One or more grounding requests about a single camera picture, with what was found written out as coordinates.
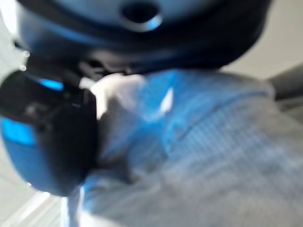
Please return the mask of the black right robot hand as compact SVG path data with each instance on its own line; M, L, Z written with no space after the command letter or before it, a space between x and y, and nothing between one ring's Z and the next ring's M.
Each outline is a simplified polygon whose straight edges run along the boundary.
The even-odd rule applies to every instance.
M269 0L7 0L26 70L0 87L1 136L22 179L69 196L93 167L96 98L109 73L218 69L260 37Z

